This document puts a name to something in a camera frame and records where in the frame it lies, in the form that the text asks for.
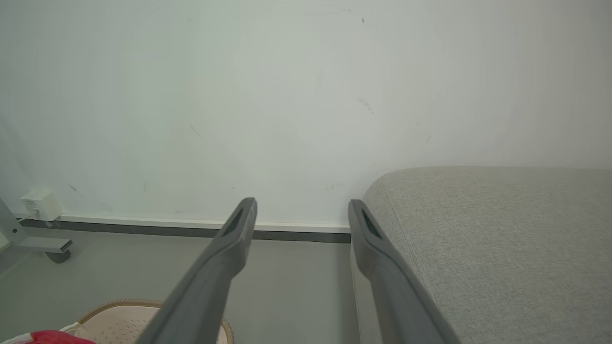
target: white wall socket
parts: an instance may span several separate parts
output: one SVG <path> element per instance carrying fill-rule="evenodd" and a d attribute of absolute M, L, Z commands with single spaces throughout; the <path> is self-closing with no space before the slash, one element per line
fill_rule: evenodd
<path fill-rule="evenodd" d="M 36 220 L 53 221 L 64 213 L 53 192 L 47 188 L 33 191 L 21 197 L 21 200 L 28 213 Z"/>

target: white plastic basket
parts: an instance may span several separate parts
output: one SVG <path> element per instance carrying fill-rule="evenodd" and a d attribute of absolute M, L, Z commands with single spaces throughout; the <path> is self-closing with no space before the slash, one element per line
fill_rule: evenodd
<path fill-rule="evenodd" d="M 141 299 L 111 302 L 62 331 L 96 344 L 134 344 L 161 305 L 160 301 Z M 226 319 L 221 323 L 217 344 L 234 344 L 234 334 Z"/>

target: gray fabric sofa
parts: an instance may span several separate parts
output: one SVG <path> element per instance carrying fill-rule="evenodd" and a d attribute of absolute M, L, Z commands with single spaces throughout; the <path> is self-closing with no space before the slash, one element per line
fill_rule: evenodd
<path fill-rule="evenodd" d="M 363 200 L 462 343 L 612 343 L 612 170 L 413 168 Z M 382 343 L 352 261 L 361 342 Z"/>

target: baseboard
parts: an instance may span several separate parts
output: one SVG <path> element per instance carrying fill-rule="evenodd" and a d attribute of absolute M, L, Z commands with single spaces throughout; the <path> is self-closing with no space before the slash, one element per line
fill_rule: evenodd
<path fill-rule="evenodd" d="M 14 214 L 22 218 L 25 214 Z M 64 213 L 57 222 L 80 222 L 80 223 L 102 223 L 107 225 L 125 226 L 148 226 L 168 228 L 199 228 L 207 230 L 220 229 L 225 221 L 192 220 L 192 219 L 158 219 L 154 217 L 127 217 L 109 215 L 85 215 Z M 283 231 L 300 233 L 344 233 L 351 231 L 344 224 L 320 224 L 320 223 L 283 223 L 283 222 L 256 222 L 256 231 Z"/>

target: caster wheel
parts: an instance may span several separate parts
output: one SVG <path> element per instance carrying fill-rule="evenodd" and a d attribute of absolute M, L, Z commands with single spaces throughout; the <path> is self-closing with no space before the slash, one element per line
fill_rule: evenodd
<path fill-rule="evenodd" d="M 66 250 L 64 253 L 47 252 L 47 257 L 49 257 L 52 262 L 61 264 L 70 258 L 70 250 Z"/>

